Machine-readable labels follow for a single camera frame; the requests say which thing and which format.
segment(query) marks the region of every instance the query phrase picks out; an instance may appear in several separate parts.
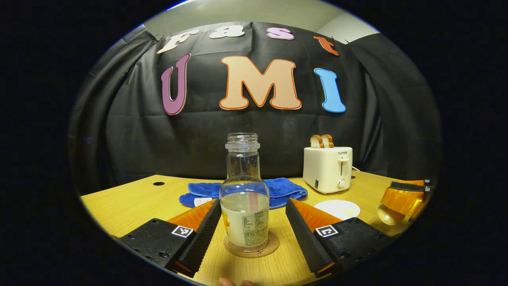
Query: black cloth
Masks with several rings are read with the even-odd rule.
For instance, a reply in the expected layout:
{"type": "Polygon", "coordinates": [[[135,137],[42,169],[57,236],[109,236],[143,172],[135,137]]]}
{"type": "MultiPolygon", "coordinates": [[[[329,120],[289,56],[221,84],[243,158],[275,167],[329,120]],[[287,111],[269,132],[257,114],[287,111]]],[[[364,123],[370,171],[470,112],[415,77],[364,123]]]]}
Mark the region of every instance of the black cloth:
{"type": "MultiPolygon", "coordinates": [[[[224,179],[224,144],[232,132],[258,134],[263,179],[302,176],[303,148],[314,134],[331,134],[335,146],[352,147],[353,166],[362,171],[408,180],[437,173],[441,134],[430,89],[412,62],[381,34],[347,45],[325,37],[339,52],[334,56],[313,38],[323,35],[296,27],[230,22],[197,28],[200,32],[178,47],[156,54],[169,37],[157,41],[140,26],[90,72],[69,133],[73,175],[82,194],[154,174],[224,179]],[[243,25],[245,35],[208,37],[228,24],[243,25]],[[269,38],[269,27],[285,27],[295,39],[269,38]],[[162,104],[161,74],[189,52],[186,103],[179,114],[170,116],[162,104]],[[220,60],[232,55],[249,57],[261,72],[273,59],[294,62],[302,107],[273,108],[273,89],[265,105],[257,107],[244,87],[247,108],[220,108],[228,75],[220,60]],[[323,109],[325,95],[314,68],[337,74],[344,113],[323,109]]],[[[173,97],[177,75],[175,69],[173,97]]]]}

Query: wooden table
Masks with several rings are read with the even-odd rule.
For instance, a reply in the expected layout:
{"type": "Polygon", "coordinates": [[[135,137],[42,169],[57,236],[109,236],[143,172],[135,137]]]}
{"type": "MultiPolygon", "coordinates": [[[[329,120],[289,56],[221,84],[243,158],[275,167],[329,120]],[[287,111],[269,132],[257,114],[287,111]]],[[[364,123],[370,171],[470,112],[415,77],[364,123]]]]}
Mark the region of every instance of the wooden table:
{"type": "MultiPolygon", "coordinates": [[[[351,187],[339,193],[321,194],[301,178],[290,180],[308,191],[303,202],[315,206],[330,199],[343,199],[357,204],[358,218],[377,230],[393,236],[410,225],[408,217],[402,223],[390,226],[381,222],[377,208],[385,189],[394,179],[353,170],[351,187]]],[[[167,176],[151,176],[122,186],[84,195],[84,205],[94,219],[110,234],[117,237],[138,228],[152,218],[168,220],[189,208],[178,202],[178,197],[187,193],[188,183],[222,182],[220,180],[183,179],[167,176]],[[154,186],[154,182],[164,182],[154,186]]],[[[242,280],[251,280],[258,286],[303,285],[316,280],[309,271],[295,234],[285,215],[285,207],[270,210],[269,230],[279,240],[279,248],[261,258],[241,258],[229,253],[223,245],[227,235],[220,219],[210,246],[203,258],[199,271],[192,280],[206,285],[218,285],[219,277],[231,279],[237,285],[242,280]]]]}

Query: bread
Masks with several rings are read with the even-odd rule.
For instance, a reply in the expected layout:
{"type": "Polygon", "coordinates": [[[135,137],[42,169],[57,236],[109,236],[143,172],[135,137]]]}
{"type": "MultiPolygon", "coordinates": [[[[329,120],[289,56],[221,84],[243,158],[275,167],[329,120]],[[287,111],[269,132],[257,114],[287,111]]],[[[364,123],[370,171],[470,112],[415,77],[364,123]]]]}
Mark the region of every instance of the bread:
{"type": "Polygon", "coordinates": [[[333,148],[332,136],[325,134],[321,135],[321,138],[323,139],[323,145],[325,145],[325,148],[333,148]]]}
{"type": "Polygon", "coordinates": [[[310,138],[310,147],[311,148],[324,148],[323,139],[319,135],[313,135],[310,138]]]}

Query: finger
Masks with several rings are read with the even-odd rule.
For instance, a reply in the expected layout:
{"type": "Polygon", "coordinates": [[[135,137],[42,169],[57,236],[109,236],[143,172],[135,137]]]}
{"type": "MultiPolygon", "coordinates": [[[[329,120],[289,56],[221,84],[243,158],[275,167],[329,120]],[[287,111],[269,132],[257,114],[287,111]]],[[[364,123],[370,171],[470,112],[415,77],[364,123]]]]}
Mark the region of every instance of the finger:
{"type": "Polygon", "coordinates": [[[219,278],[219,286],[236,286],[231,280],[227,278],[219,278]]]}
{"type": "Polygon", "coordinates": [[[242,281],[241,286],[256,286],[256,283],[249,281],[249,280],[244,280],[244,281],[242,281]]]}

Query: toaster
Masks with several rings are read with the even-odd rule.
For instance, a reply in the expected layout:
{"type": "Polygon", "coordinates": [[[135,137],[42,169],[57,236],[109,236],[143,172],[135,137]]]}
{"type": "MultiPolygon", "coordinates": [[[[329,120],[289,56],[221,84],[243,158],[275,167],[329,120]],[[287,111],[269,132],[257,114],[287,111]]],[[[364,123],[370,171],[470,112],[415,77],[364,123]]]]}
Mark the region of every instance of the toaster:
{"type": "Polygon", "coordinates": [[[353,169],[353,148],[303,149],[303,181],[321,193],[349,189],[353,169]]]}

